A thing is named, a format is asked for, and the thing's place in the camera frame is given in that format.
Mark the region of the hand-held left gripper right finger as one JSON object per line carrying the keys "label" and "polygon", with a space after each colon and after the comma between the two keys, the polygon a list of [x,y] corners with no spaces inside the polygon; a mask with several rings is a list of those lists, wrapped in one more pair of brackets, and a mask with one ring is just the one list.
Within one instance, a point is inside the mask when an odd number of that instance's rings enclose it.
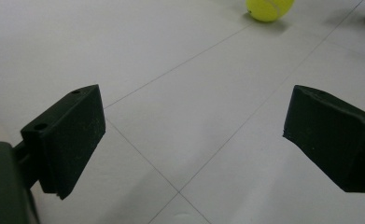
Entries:
{"label": "hand-held left gripper right finger", "polygon": [[297,85],[283,136],[339,188],[365,192],[365,111],[325,91]]}

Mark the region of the yellow tennis ball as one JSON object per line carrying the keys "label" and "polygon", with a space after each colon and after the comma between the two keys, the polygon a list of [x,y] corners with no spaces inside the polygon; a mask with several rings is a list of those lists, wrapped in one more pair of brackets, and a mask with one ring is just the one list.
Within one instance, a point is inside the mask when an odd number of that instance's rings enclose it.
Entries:
{"label": "yellow tennis ball", "polygon": [[250,16],[263,22],[276,21],[286,15],[295,0],[246,0]]}

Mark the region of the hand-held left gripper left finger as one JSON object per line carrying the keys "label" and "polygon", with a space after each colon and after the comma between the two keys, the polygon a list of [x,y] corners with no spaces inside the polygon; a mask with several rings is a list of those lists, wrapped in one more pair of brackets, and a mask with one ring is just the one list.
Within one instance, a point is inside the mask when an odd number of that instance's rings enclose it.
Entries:
{"label": "hand-held left gripper left finger", "polygon": [[24,185],[38,182],[44,192],[65,199],[104,134],[100,88],[69,92],[21,130],[17,156]]}

